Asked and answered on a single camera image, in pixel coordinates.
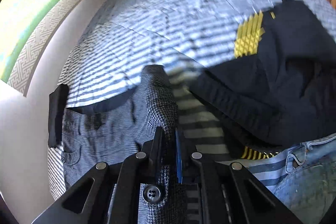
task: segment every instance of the yellow pattern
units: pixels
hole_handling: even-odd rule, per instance
[[[263,13],[260,11],[239,25],[234,49],[236,58],[257,53],[261,35],[265,32],[261,27],[262,21]]]
[[[257,53],[261,35],[265,33],[264,28],[261,27],[262,22],[263,13],[260,11],[259,14],[255,13],[254,16],[250,16],[248,20],[245,20],[243,24],[239,25],[234,49],[236,58]],[[260,160],[269,159],[269,156],[274,157],[272,153],[269,153],[269,155],[266,152],[260,153],[245,146],[241,159]]]

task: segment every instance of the button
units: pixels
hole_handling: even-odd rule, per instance
[[[162,199],[162,192],[157,186],[149,184],[142,190],[142,198],[149,204],[157,204]]]

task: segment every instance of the denim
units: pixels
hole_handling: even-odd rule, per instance
[[[336,197],[336,133],[289,150],[286,172],[274,195],[304,224],[318,224]]]

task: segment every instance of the bed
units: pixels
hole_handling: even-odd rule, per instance
[[[336,11],[327,0],[303,0],[336,38]],[[164,65],[186,138],[199,152],[232,160],[218,120],[187,89],[203,68],[234,58],[238,25],[281,0],[107,0],[69,55],[59,83],[70,88],[67,107],[100,102],[134,87],[141,69]],[[62,146],[48,149],[50,190],[65,192]],[[269,159],[238,160],[269,190],[286,176],[286,150]],[[187,192],[188,220],[199,219],[195,191]]]

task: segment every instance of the white wall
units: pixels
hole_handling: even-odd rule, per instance
[[[82,0],[50,40],[27,97],[0,81],[0,189],[20,224],[52,202],[47,173],[49,94],[85,27],[105,0]]]

